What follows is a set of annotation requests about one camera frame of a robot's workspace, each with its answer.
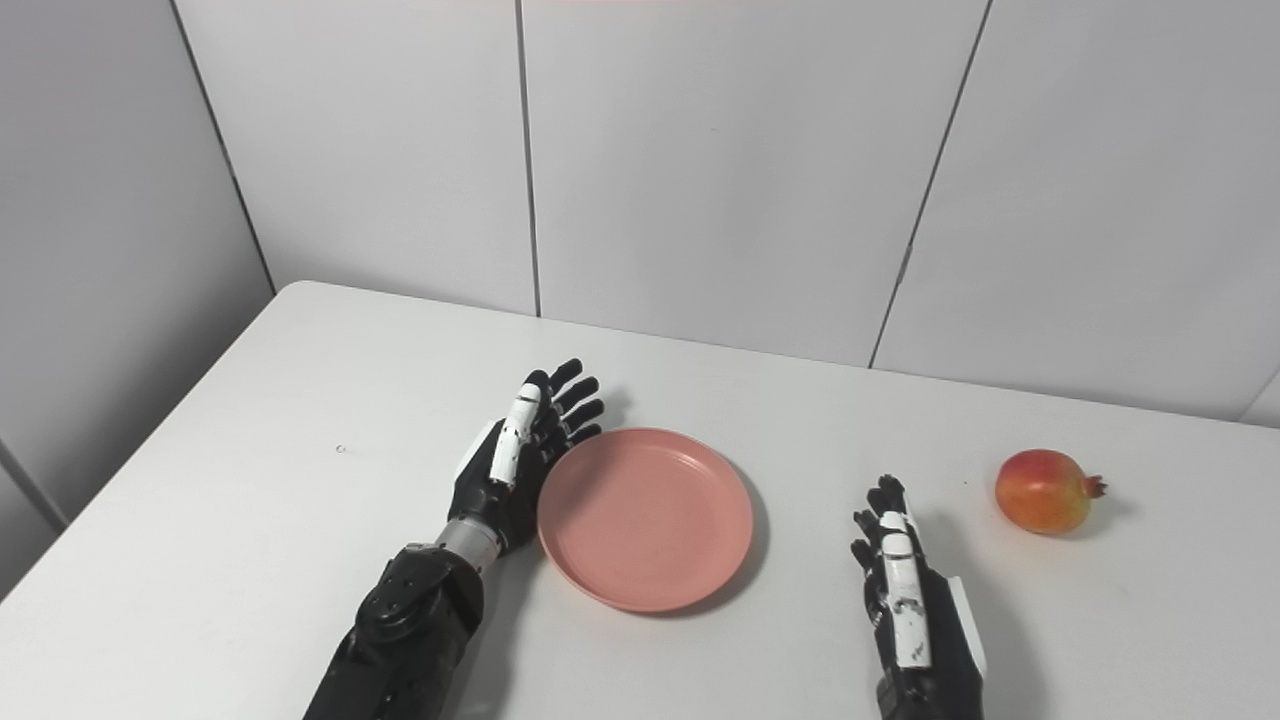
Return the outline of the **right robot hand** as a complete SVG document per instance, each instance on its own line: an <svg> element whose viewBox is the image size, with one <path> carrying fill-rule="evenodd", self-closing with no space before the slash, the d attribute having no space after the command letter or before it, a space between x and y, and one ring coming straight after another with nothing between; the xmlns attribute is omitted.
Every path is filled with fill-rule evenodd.
<svg viewBox="0 0 1280 720"><path fill-rule="evenodd" d="M905 487L882 475L854 520L850 544L863 574L882 675L882 719L983 719L986 651L963 579L928 562Z"/></svg>

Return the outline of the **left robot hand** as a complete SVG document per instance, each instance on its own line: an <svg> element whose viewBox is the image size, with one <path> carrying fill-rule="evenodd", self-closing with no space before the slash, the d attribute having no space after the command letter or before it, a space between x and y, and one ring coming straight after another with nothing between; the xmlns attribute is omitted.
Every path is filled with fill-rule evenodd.
<svg viewBox="0 0 1280 720"><path fill-rule="evenodd" d="M602 433L599 380L570 359L553 373L531 372L509 411L483 430L460 466L448 521L472 521L494 537L498 555L538 533L538 505L552 468Z"/></svg>

